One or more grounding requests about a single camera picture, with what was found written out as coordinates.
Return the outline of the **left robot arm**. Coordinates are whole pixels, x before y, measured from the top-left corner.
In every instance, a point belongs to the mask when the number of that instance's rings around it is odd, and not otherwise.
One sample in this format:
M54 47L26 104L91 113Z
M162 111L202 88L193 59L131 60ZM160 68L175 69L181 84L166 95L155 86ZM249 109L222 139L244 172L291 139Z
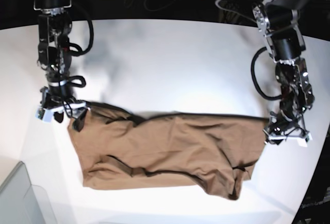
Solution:
M312 140L306 129L304 114L312 109L315 97L309 81L306 60L301 54L306 50L299 29L301 9L310 0L262 0L252 10L252 22L262 33L265 46L260 48L251 62L251 77L256 91L267 101L278 101L278 112L270 112L263 132L266 143L279 145L282 141L295 140L306 147ZM281 93L266 95L260 88L255 63L259 55L268 52L275 63L275 77Z

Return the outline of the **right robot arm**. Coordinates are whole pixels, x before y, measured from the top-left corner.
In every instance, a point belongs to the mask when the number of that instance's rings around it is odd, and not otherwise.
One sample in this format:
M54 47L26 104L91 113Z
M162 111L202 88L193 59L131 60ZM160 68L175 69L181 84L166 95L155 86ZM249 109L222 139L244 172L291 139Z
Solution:
M68 9L72 0L34 0L38 15L38 66L45 72L47 86L41 88L42 99L36 117L43 122L56 120L61 123L65 116L73 119L72 128L81 131L87 114L87 103L74 96L74 88L86 86L83 76L71 76L73 57L88 53L93 46L94 29L88 13L81 8L89 29L89 43L82 49L70 42L72 20Z

